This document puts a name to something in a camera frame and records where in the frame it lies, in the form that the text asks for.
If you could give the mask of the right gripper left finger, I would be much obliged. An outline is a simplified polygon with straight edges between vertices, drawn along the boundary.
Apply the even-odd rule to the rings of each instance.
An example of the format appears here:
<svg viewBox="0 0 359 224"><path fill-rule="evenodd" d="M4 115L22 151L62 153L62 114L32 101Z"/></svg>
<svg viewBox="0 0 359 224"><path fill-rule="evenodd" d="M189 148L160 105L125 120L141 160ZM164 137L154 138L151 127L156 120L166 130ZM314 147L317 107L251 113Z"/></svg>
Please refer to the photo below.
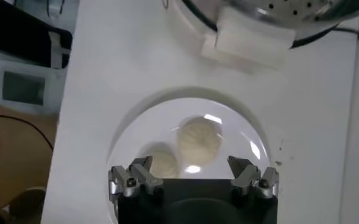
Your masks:
<svg viewBox="0 0 359 224"><path fill-rule="evenodd" d="M135 158L126 169L112 166L108 170L108 199L113 210L118 210L121 197L136 199L141 194L146 194L155 210L164 210L164 182L150 173L152 162L152 156L144 156Z"/></svg>

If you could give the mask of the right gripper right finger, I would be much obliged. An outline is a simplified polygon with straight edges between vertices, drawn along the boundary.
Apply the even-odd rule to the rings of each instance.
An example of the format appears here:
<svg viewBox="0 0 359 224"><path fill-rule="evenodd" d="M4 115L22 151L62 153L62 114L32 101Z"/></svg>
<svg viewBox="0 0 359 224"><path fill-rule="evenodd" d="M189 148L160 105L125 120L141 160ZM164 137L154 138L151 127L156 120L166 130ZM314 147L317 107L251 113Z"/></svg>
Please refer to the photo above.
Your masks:
<svg viewBox="0 0 359 224"><path fill-rule="evenodd" d="M261 173L248 159L229 156L227 162L234 176L231 185L239 189L242 196L253 191L258 198L278 197L279 173L274 167L267 167Z"/></svg>

